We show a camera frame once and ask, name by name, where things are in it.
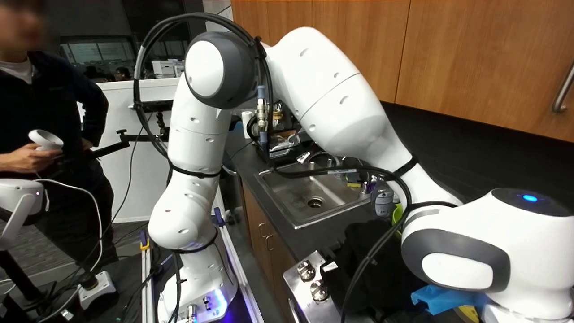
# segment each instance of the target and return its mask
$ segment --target person's hand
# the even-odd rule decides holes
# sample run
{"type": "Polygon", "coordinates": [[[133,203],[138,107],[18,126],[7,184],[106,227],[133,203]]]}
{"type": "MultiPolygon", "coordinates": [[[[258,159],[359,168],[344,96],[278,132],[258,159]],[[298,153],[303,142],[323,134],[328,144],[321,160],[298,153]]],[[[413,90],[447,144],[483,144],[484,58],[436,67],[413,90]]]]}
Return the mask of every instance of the person's hand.
{"type": "Polygon", "coordinates": [[[90,141],[83,139],[83,150],[90,151],[90,150],[93,150],[93,144],[90,141]]]}
{"type": "Polygon", "coordinates": [[[36,144],[27,144],[13,153],[2,155],[2,171],[41,173],[61,157],[61,151],[36,151],[36,148],[36,144]]]}

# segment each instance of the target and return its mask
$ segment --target black strap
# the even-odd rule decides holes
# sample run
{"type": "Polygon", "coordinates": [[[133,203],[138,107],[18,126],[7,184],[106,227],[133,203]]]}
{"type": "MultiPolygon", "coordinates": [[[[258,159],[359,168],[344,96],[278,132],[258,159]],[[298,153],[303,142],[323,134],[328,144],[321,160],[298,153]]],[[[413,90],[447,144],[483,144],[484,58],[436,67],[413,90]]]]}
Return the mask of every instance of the black strap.
{"type": "Polygon", "coordinates": [[[199,254],[199,252],[206,250],[208,247],[215,245],[217,238],[219,238],[219,230],[215,230],[215,236],[212,238],[210,243],[206,243],[205,247],[201,247],[197,250],[171,250],[171,252],[172,254],[199,254]]]}
{"type": "Polygon", "coordinates": [[[187,175],[187,177],[196,177],[196,178],[217,178],[221,175],[219,173],[214,173],[214,175],[205,175],[205,173],[190,173],[190,171],[185,171],[181,168],[176,168],[171,160],[169,160],[169,168],[176,173],[181,173],[181,175],[187,175]]]}
{"type": "Polygon", "coordinates": [[[413,168],[416,168],[416,159],[413,157],[405,166],[398,168],[393,177],[400,178],[404,175],[407,175],[413,168]]]}

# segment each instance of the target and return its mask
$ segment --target person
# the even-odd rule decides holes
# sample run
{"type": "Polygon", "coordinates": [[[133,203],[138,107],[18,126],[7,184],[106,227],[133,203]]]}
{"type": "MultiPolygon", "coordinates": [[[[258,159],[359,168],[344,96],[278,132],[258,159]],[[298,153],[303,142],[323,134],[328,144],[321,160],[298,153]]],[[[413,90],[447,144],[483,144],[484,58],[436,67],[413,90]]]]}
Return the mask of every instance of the person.
{"type": "Polygon", "coordinates": [[[129,81],[131,80],[127,69],[117,69],[113,76],[115,76],[115,81],[129,81]]]}
{"type": "Polygon", "coordinates": [[[95,83],[68,64],[31,51],[50,44],[43,44],[49,29],[40,24],[45,17],[38,17],[47,13],[38,10],[43,4],[0,4],[0,178],[49,178],[88,191],[99,212],[90,196],[43,184],[49,211],[38,216],[36,227],[79,266],[90,270],[101,259],[99,272],[117,261],[111,230],[102,238],[102,257],[93,250],[101,238],[99,223],[102,229],[111,223],[111,186],[90,155],[102,137],[108,101],[95,83]],[[57,135],[65,142],[63,150],[36,151],[27,137],[32,130],[57,135]]]}

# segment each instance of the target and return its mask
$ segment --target black cable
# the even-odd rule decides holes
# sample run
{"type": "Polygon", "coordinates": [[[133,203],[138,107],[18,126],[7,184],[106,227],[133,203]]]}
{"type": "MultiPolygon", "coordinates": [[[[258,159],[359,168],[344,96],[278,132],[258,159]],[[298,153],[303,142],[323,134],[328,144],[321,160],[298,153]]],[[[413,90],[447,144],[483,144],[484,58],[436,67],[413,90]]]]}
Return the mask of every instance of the black cable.
{"type": "Polygon", "coordinates": [[[171,322],[174,322],[174,323],[178,323],[178,318],[179,318],[179,302],[181,302],[181,277],[179,277],[179,266],[178,266],[178,256],[172,256],[172,270],[176,272],[174,275],[176,275],[176,291],[178,291],[178,297],[176,297],[176,308],[174,308],[174,313],[172,313],[172,318],[169,320],[169,323],[171,322]]]}
{"type": "Polygon", "coordinates": [[[361,261],[361,264],[357,266],[355,273],[353,273],[353,279],[344,293],[344,299],[343,299],[343,306],[341,306],[341,323],[344,323],[344,306],[348,304],[350,297],[353,295],[359,281],[362,279],[366,268],[373,263],[373,259],[377,257],[377,254],[391,241],[391,238],[395,234],[400,234],[400,229],[404,225],[404,221],[409,218],[409,214],[416,209],[423,209],[423,207],[432,207],[432,205],[441,205],[441,207],[456,207],[452,203],[447,203],[447,202],[425,202],[425,203],[413,203],[413,196],[411,196],[411,191],[407,187],[407,184],[395,173],[389,173],[386,169],[379,169],[379,168],[371,168],[371,166],[359,166],[359,168],[328,168],[328,169],[314,169],[314,171],[298,171],[298,173],[285,173],[285,171],[280,171],[275,168],[275,171],[282,177],[287,177],[287,178],[307,178],[307,177],[316,177],[316,175],[337,175],[337,173],[348,173],[348,171],[368,171],[368,173],[375,173],[375,175],[384,175],[384,180],[388,182],[395,182],[400,191],[404,193],[405,196],[405,211],[404,211],[404,216],[402,220],[393,227],[389,229],[373,247],[371,250],[366,254],[366,257],[361,261]]]}
{"type": "Polygon", "coordinates": [[[138,291],[135,291],[135,293],[127,299],[127,304],[126,304],[124,309],[122,309],[120,323],[124,323],[126,315],[127,315],[133,300],[144,291],[145,284],[147,284],[154,275],[156,275],[156,273],[149,273],[149,275],[145,277],[145,281],[142,282],[142,286],[138,288],[138,291]]]}
{"type": "Polygon", "coordinates": [[[231,31],[237,38],[244,40],[249,47],[253,47],[257,60],[262,62],[260,58],[260,51],[255,46],[255,40],[251,38],[251,35],[248,31],[244,31],[240,26],[235,26],[233,22],[221,19],[217,15],[206,15],[206,13],[187,13],[187,15],[178,15],[178,17],[171,17],[162,20],[160,24],[156,24],[144,38],[142,47],[138,51],[138,58],[136,58],[136,69],[135,69],[135,81],[133,81],[133,103],[135,103],[135,110],[138,114],[138,121],[142,125],[142,128],[145,130],[147,137],[151,139],[153,146],[156,148],[156,151],[167,159],[171,169],[183,173],[183,175],[190,175],[190,177],[197,177],[197,178],[215,178],[217,175],[201,175],[201,173],[188,173],[185,169],[178,169],[167,157],[167,151],[162,148],[162,142],[153,135],[153,132],[149,130],[149,123],[144,119],[144,112],[142,112],[142,96],[140,96],[140,74],[142,74],[142,65],[145,60],[147,51],[171,29],[181,26],[183,22],[188,20],[203,20],[203,22],[212,22],[217,26],[226,28],[228,31],[231,31]]]}
{"type": "MultiPolygon", "coordinates": [[[[124,198],[122,198],[118,209],[115,211],[113,218],[110,220],[110,225],[108,225],[106,230],[102,232],[102,238],[99,238],[99,241],[92,247],[92,250],[88,252],[86,259],[90,259],[90,257],[97,252],[101,241],[104,241],[106,234],[108,234],[108,232],[111,230],[111,227],[113,227],[113,221],[118,218],[118,214],[122,212],[122,209],[124,209],[124,205],[126,205],[126,202],[127,202],[127,196],[129,196],[129,191],[131,191],[131,182],[133,182],[133,162],[135,162],[136,148],[138,148],[138,142],[133,144],[133,150],[131,150],[131,153],[129,153],[127,187],[126,187],[124,198]]],[[[77,270],[72,272],[65,281],[75,277],[81,270],[83,270],[83,268],[77,268],[77,270]]]]}

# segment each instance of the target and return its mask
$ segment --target black shirt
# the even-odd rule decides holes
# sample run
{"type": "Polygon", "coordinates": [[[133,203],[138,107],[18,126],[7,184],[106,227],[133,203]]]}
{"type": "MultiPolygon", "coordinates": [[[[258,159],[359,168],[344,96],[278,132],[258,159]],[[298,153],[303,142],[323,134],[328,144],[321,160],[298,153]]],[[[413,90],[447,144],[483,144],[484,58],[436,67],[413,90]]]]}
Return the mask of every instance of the black shirt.
{"type": "Polygon", "coordinates": [[[0,72],[0,155],[29,144],[29,132],[45,130],[63,139],[63,160],[74,160],[83,155],[81,139],[99,144],[108,99],[68,64],[43,53],[29,53],[29,58],[36,69],[32,85],[0,72]],[[83,123],[77,103],[86,110],[83,123]]]}

